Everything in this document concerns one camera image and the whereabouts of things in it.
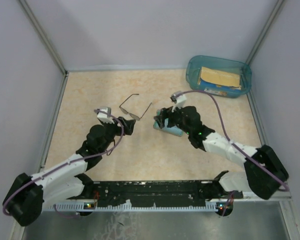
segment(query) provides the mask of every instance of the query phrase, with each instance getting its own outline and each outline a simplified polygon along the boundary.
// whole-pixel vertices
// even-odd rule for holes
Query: sunglasses
[[[131,118],[133,118],[134,120],[137,120],[137,121],[140,121],[143,116],[146,114],[146,112],[148,111],[148,109],[150,108],[152,102],[150,102],[149,106],[147,107],[147,109],[145,110],[145,112],[142,114],[141,117],[138,117],[137,115],[131,113],[131,112],[128,112],[127,110],[125,110],[122,105],[129,99],[131,98],[133,95],[139,95],[139,93],[134,93],[134,94],[131,94],[126,100],[123,101],[123,103],[120,104],[119,108],[121,109],[121,111],[124,113],[124,114],[129,114]]]

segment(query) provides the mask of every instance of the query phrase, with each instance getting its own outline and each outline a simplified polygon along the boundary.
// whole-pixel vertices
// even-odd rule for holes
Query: wooden tabletop
[[[124,136],[110,156],[86,172],[94,181],[135,180],[207,180],[221,171],[239,172],[234,163],[195,149],[187,139],[153,128],[153,117],[161,108],[173,105],[171,94],[190,90],[185,70],[127,70],[72,72],[69,74],[45,168],[48,169],[75,153],[86,139],[89,129],[99,124],[94,109],[112,108],[112,114],[131,119],[119,105],[131,94],[123,107],[141,116],[131,136]],[[185,106],[195,106],[203,124],[223,135],[215,104],[201,93],[186,95]],[[259,147],[260,139],[247,96],[215,97],[225,128],[232,140]]]

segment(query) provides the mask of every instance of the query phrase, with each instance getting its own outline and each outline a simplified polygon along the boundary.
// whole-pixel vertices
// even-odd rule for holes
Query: white wall
[[[300,0],[286,1],[251,67],[268,141],[290,174],[300,212]]]
[[[276,0],[27,2],[73,71],[180,68],[200,54],[244,62]]]
[[[0,0],[0,240],[13,223],[2,202],[35,171],[62,79],[17,1]]]

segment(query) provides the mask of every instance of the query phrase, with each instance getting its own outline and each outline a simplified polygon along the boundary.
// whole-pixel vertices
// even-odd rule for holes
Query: teal basket
[[[201,80],[198,84],[201,67],[240,75],[241,89],[233,89],[228,86],[217,86],[204,80]],[[250,91],[252,72],[250,67],[243,62],[198,55],[190,59],[186,68],[185,78],[193,90],[203,90],[213,95],[237,98]]]

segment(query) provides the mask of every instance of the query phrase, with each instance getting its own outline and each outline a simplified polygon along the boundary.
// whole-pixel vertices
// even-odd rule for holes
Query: robotic arm
[[[160,114],[154,117],[159,127],[165,127],[165,119],[168,119],[166,127],[176,126],[187,133],[194,148],[218,154],[245,169],[245,172],[223,172],[221,176],[219,174],[219,184],[226,192],[253,191],[258,197],[268,200],[281,186],[278,179],[285,182],[289,177],[274,150],[268,145],[257,148],[229,141],[202,124],[196,107],[183,107],[186,99],[181,92],[171,96],[175,105],[162,108]]]
[[[45,171],[30,176],[22,173],[16,177],[3,201],[4,214],[12,215],[21,226],[28,226],[45,208],[75,196],[88,198],[94,182],[84,172],[99,163],[103,153],[111,151],[107,148],[115,136],[131,135],[136,123],[136,120],[123,117],[115,122],[109,107],[96,113],[101,125],[90,129],[75,154]]]

